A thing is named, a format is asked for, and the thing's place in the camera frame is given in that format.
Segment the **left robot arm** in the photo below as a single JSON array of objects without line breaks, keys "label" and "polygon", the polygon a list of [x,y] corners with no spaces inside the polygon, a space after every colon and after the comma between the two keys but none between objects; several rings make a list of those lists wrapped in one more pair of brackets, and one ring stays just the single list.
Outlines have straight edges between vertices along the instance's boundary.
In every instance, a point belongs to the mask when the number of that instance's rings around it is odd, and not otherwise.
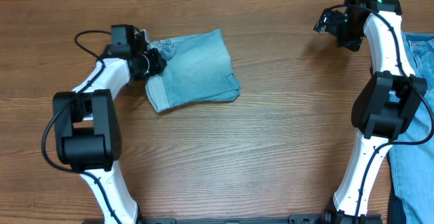
[{"label": "left robot arm", "polygon": [[78,174],[103,213],[103,223],[143,223],[130,195],[119,159],[122,139],[114,100],[131,81],[146,81],[163,72],[167,62],[150,48],[146,30],[113,25],[111,42],[96,54],[95,68],[70,92],[53,97],[53,117],[41,139],[45,161]]}]

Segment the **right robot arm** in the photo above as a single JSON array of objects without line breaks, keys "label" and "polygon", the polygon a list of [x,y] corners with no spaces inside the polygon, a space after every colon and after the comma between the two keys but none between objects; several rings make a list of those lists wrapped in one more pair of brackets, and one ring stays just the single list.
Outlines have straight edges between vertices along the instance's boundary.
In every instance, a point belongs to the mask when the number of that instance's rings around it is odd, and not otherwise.
[{"label": "right robot arm", "polygon": [[401,15],[398,0],[344,0],[325,8],[315,25],[316,32],[335,36],[338,46],[353,52],[367,39],[372,76],[353,104],[354,147],[329,207],[322,214],[292,214],[291,223],[381,223],[380,215],[368,214],[378,171],[419,106],[428,105],[427,81],[415,75],[404,50]]}]

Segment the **light blue denim shorts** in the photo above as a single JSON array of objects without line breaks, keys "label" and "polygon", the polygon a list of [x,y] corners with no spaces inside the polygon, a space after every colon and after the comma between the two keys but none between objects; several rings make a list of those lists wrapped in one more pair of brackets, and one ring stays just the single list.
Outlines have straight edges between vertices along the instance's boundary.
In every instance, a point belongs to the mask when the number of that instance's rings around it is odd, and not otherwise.
[{"label": "light blue denim shorts", "polygon": [[220,29],[162,39],[150,46],[167,61],[163,72],[145,85],[156,112],[191,102],[233,102],[241,94]]}]

